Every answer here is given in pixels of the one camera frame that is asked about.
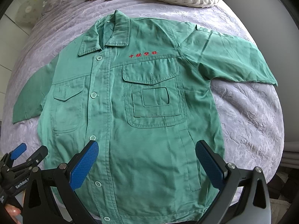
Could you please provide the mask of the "person's left hand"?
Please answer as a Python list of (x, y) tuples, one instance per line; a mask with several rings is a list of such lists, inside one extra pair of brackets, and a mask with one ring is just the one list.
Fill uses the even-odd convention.
[(15, 221), (16, 224), (21, 224), (19, 220), (17, 220), (16, 216), (21, 214), (21, 210), (11, 204), (6, 204), (5, 209), (10, 215), (10, 217)]

